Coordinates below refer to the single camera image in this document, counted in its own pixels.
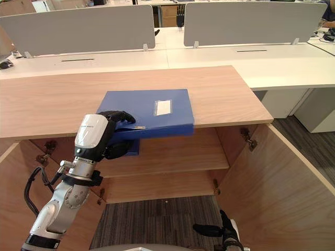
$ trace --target gray carpet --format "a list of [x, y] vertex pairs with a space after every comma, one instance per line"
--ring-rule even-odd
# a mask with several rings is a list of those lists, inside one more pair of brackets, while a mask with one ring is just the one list
[[213, 250], [221, 238], [197, 234], [194, 223], [222, 226], [214, 196], [108, 204], [91, 249], [132, 243], [170, 244]]
[[[273, 124], [335, 186], [335, 132], [309, 133], [294, 116], [275, 119]], [[91, 248], [157, 243], [212, 251], [220, 244], [220, 238], [195, 233], [194, 223], [221, 226], [215, 197], [109, 204]]]
[[335, 132], [309, 133], [294, 116], [273, 125], [335, 186]]

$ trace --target cabinet door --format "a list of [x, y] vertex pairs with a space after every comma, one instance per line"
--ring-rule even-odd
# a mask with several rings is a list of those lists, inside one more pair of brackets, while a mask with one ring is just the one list
[[335, 189], [272, 125], [258, 125], [219, 185], [218, 203], [244, 246], [334, 250]]
[[[26, 240], [35, 215], [24, 200], [24, 188], [31, 172], [38, 166], [35, 157], [42, 154], [30, 141], [14, 143], [0, 157], [0, 250], [20, 250]], [[49, 159], [46, 167], [51, 178], [58, 164]], [[30, 197], [38, 209], [47, 203], [52, 194], [42, 183], [40, 174], [33, 182]], [[88, 250], [105, 204], [97, 204], [98, 197], [90, 193], [74, 223], [60, 243], [59, 250]]]

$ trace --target gray desk partition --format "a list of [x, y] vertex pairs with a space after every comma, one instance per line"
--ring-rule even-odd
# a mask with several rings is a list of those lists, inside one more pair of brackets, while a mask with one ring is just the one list
[[58, 10], [0, 18], [16, 48], [31, 55], [155, 47], [152, 7]]
[[307, 42], [326, 8], [315, 3], [189, 3], [184, 45]]

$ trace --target metal hinge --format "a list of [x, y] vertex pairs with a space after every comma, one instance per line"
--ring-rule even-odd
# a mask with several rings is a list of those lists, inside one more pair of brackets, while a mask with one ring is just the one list
[[42, 166], [46, 167], [49, 164], [48, 157], [50, 157], [50, 155], [57, 147], [57, 141], [56, 140], [47, 141], [44, 147], [46, 148], [46, 153], [43, 155], [37, 155], [35, 160]]
[[103, 200], [103, 196], [105, 195], [105, 188], [100, 189], [100, 197], [96, 202], [98, 205], [101, 205], [101, 201]]
[[248, 128], [241, 128], [240, 132], [244, 140], [249, 144], [249, 149], [252, 152], [257, 146], [257, 141], [251, 139]]
[[219, 184], [217, 179], [213, 179], [213, 184], [214, 184], [214, 193], [217, 195], [221, 194], [221, 190], [219, 189]]

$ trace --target wooden shelf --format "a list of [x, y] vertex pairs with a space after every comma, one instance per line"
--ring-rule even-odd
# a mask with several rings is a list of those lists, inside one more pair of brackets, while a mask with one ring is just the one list
[[105, 178], [227, 168], [215, 128], [196, 129], [192, 136], [141, 140], [138, 156], [105, 159], [97, 165]]
[[107, 203], [214, 194], [208, 171], [110, 178], [107, 191]]

